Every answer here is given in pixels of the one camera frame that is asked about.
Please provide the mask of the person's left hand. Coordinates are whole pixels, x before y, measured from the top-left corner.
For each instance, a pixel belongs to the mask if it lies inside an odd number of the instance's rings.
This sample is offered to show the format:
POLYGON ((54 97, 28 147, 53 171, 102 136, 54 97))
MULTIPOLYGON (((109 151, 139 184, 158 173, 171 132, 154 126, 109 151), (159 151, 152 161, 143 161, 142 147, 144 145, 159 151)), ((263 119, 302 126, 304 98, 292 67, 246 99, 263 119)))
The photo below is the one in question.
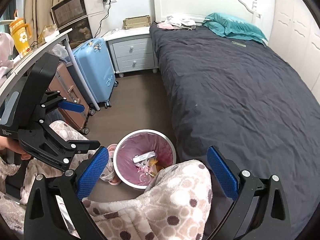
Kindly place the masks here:
POLYGON ((28 160, 31 158, 31 155, 28 154, 27 152, 25 152, 21 148, 19 143, 14 139, 1 136, 0 137, 0 147, 1 147, 1 151, 5 150, 5 149, 9 149, 15 153, 20 154, 22 160, 28 160))

